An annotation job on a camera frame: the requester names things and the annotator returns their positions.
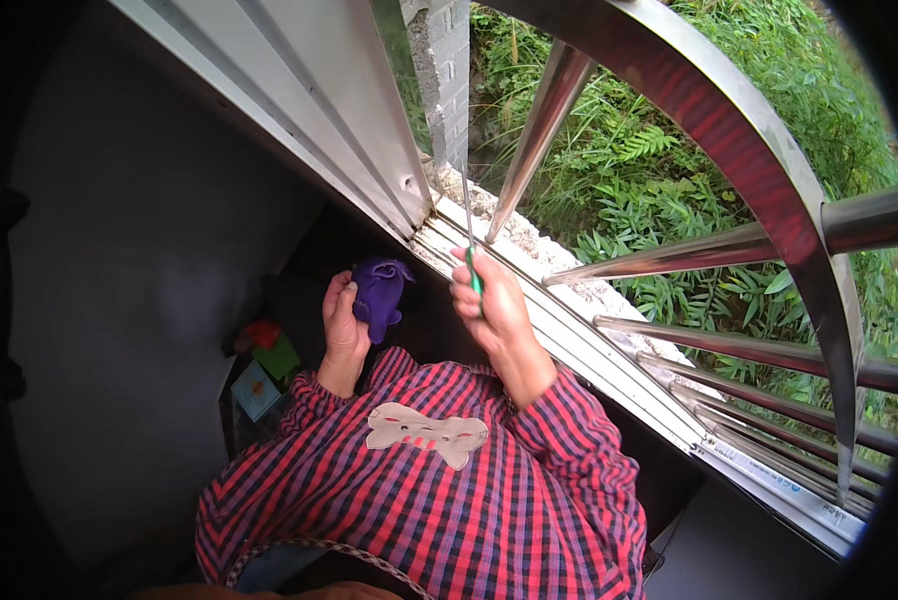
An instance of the person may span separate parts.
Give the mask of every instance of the person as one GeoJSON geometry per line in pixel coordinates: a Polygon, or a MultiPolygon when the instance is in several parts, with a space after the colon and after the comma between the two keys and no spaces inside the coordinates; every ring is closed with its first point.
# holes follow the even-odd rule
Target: person
{"type": "Polygon", "coordinates": [[[474,268],[483,296],[465,266],[451,293],[492,367],[418,365],[393,346],[358,396],[368,325],[351,274],[333,278],[318,371],[292,383],[278,435],[199,500],[199,565],[231,590],[212,597],[279,597],[265,593],[303,589],[290,583],[313,572],[304,589],[322,595],[298,597],[643,596],[638,466],[535,339],[515,275],[481,250],[474,268]]]}

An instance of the plaid shirt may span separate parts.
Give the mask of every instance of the plaid shirt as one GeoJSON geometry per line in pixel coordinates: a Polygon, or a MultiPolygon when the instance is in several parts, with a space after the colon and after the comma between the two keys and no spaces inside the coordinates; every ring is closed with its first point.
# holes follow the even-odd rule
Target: plaid shirt
{"type": "Polygon", "coordinates": [[[419,366],[399,347],[367,388],[347,400],[302,373],[276,438],[205,489],[196,555],[209,582],[231,587],[264,549],[298,543],[348,551],[423,597],[643,597],[638,466],[568,369],[521,413],[490,369],[419,366]],[[459,470],[427,451],[435,440],[369,447],[370,417],[397,425],[379,421],[387,402],[466,431],[478,419],[484,443],[459,470]]]}

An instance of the metal window guard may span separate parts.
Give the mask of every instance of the metal window guard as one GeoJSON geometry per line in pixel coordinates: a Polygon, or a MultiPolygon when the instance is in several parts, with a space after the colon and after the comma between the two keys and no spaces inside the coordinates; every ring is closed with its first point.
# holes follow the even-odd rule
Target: metal window guard
{"type": "Polygon", "coordinates": [[[637,355],[650,372],[658,368],[695,380],[834,434],[837,445],[829,446],[681,384],[670,386],[713,435],[743,446],[822,498],[863,517],[876,493],[853,474],[882,484],[887,473],[858,458],[855,444],[893,455],[898,439],[863,422],[862,388],[898,394],[898,360],[863,356],[860,309],[844,254],[898,246],[898,187],[824,203],[809,163],[765,98],[728,58],[661,4],[592,0],[558,9],[542,0],[487,4],[555,40],[485,241],[495,242],[515,210],[596,62],[632,85],[706,151],[758,222],[551,273],[542,278],[543,285],[782,260],[802,295],[818,348],[604,316],[596,316],[593,325],[828,378],[832,412],[701,369],[637,355]]]}

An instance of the purple cloth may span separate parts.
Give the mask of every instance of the purple cloth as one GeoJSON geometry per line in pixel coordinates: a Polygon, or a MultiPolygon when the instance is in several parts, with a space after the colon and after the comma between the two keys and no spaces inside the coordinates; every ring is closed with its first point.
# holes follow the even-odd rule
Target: purple cloth
{"type": "Polygon", "coordinates": [[[412,271],[398,260],[373,256],[356,265],[352,281],[359,285],[352,313],[369,324],[369,341],[381,344],[385,330],[402,319],[396,306],[406,282],[415,282],[412,271]]]}

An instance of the cat face patch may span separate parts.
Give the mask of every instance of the cat face patch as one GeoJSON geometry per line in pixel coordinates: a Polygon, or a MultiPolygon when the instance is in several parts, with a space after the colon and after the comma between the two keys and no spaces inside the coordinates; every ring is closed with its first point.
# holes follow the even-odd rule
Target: cat face patch
{"type": "Polygon", "coordinates": [[[489,428],[479,418],[450,416],[442,421],[396,402],[377,406],[369,415],[372,431],[365,438],[371,450],[408,444],[435,450],[449,467],[459,471],[469,462],[469,452],[485,444],[489,428]]]}

